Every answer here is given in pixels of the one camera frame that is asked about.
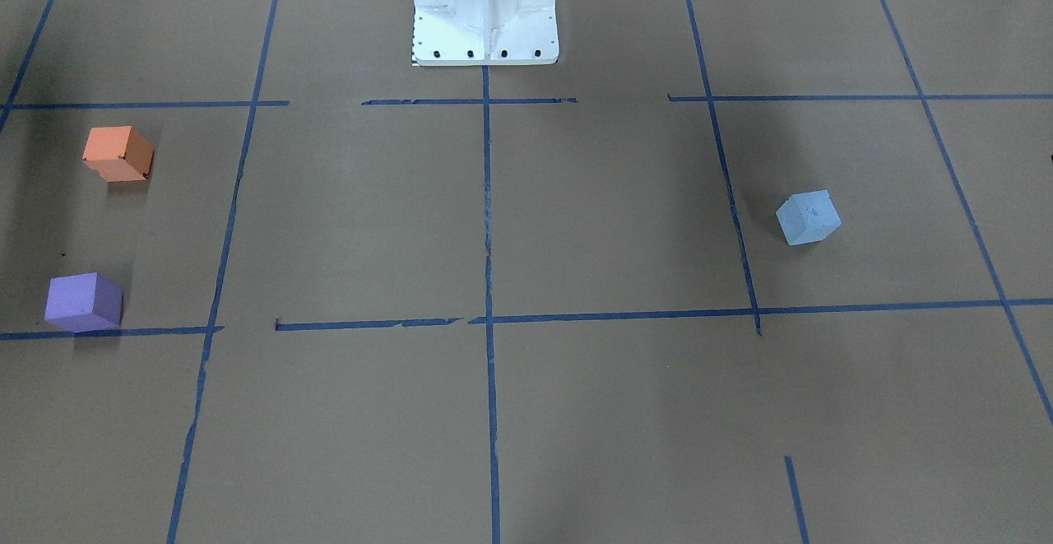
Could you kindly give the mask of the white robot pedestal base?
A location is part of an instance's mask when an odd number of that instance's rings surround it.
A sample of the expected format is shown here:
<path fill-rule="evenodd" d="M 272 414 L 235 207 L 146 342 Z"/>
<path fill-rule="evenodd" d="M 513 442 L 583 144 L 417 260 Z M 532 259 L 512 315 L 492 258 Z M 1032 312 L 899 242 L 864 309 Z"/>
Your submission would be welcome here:
<path fill-rule="evenodd" d="M 556 0 L 413 0 L 419 67 L 550 65 L 560 55 Z"/>

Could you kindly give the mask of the purple foam block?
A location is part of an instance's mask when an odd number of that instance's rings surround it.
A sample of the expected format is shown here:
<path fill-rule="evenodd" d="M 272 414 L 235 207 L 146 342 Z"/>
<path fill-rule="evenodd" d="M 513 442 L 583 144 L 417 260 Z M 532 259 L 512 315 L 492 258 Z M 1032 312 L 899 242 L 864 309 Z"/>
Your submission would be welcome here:
<path fill-rule="evenodd" d="M 98 271 L 49 279 L 43 319 L 69 333 L 116 328 L 122 318 L 123 289 Z"/>

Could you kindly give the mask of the light blue foam block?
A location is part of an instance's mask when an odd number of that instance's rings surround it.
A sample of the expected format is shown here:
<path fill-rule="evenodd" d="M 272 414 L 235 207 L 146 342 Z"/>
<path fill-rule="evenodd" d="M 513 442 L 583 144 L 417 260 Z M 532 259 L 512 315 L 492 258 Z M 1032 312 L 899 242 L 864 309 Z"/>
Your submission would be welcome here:
<path fill-rule="evenodd" d="M 818 243 L 842 225 L 828 190 L 791 195 L 776 217 L 789 245 Z"/>

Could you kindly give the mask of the orange foam block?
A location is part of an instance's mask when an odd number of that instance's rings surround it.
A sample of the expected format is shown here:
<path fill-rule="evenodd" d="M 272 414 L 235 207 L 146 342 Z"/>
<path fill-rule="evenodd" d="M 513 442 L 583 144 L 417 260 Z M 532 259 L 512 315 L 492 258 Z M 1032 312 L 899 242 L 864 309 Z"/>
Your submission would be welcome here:
<path fill-rule="evenodd" d="M 155 149 L 132 125 L 90 129 L 81 161 L 106 183 L 136 183 L 151 175 Z"/>

